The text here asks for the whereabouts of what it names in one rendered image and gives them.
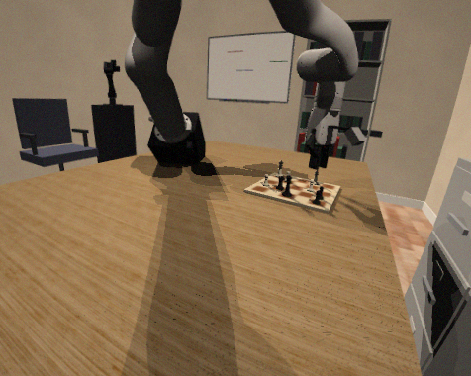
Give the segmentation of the chessboard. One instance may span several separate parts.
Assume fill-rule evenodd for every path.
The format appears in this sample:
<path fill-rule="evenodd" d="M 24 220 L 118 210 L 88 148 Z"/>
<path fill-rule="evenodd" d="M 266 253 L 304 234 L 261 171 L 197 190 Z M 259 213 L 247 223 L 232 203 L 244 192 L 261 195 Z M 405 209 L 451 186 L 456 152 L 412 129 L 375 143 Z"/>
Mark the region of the chessboard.
<path fill-rule="evenodd" d="M 262 185 L 265 181 L 264 178 L 244 189 L 244 192 L 328 213 L 340 188 L 340 186 L 337 185 L 318 181 L 318 185 L 313 184 L 314 192 L 310 192 L 307 190 L 310 186 L 309 179 L 292 176 L 292 182 L 290 183 L 292 196 L 285 197 L 282 193 L 285 191 L 287 182 L 283 181 L 283 190 L 276 189 L 279 183 L 278 177 L 275 176 L 276 174 L 277 173 L 273 173 L 268 176 L 269 186 Z M 321 203 L 319 205 L 314 204 L 313 201 L 316 198 L 316 192 L 320 190 L 322 186 L 324 187 L 324 198 L 320 200 Z"/>

